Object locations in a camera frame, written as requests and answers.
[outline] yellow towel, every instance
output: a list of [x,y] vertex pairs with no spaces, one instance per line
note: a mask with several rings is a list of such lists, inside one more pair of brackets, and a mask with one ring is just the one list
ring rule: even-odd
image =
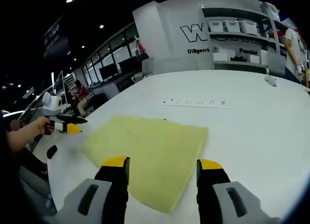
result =
[[163,119],[113,116],[83,143],[98,167],[108,158],[130,157],[129,192],[160,212],[172,212],[188,182],[207,128]]

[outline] person in red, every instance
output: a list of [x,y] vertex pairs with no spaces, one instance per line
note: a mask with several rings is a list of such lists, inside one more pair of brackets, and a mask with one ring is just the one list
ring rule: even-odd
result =
[[85,115],[84,107],[87,105],[88,91],[85,88],[85,86],[81,84],[79,80],[76,80],[76,86],[77,86],[77,97],[79,99],[77,108],[82,115]]

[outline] desk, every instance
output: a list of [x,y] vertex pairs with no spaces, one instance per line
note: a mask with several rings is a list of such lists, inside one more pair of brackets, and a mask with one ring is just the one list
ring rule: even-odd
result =
[[[261,200],[263,211],[284,218],[309,178],[310,98],[299,84],[277,78],[278,86],[273,87],[264,76],[222,70],[168,73],[150,76],[118,94],[87,117],[82,134],[58,142],[51,138],[50,145],[58,147],[48,161],[57,209],[72,189],[98,171],[81,151],[84,138],[112,115],[140,115],[208,127],[201,158],[220,163],[231,181],[239,181]],[[158,105],[171,98],[225,100],[232,109]],[[160,213],[129,196],[125,222],[198,224],[196,194],[194,171],[173,213]]]

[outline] white table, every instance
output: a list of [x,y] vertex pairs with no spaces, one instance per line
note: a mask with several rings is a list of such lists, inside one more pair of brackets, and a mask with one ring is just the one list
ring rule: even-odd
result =
[[[220,163],[231,181],[261,200],[263,211],[284,218],[309,178],[310,98],[299,84],[281,78],[277,84],[269,85],[262,74],[216,70],[154,75],[134,84],[92,113],[81,125],[82,134],[44,136],[42,142],[58,147],[48,161],[57,209],[72,189],[98,171],[81,151],[83,139],[112,115],[140,115],[208,127],[201,158]],[[166,99],[225,100],[232,109],[157,105]],[[173,213],[160,213],[130,196],[125,222],[198,224],[196,194],[194,171]]]

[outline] human hand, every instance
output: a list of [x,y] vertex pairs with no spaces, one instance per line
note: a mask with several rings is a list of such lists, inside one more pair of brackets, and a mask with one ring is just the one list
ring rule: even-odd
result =
[[38,125],[38,129],[39,129],[41,134],[44,134],[45,129],[48,129],[48,131],[50,131],[50,132],[55,131],[54,127],[50,124],[50,120],[47,117],[44,117],[44,116],[39,117],[36,120],[36,123]]

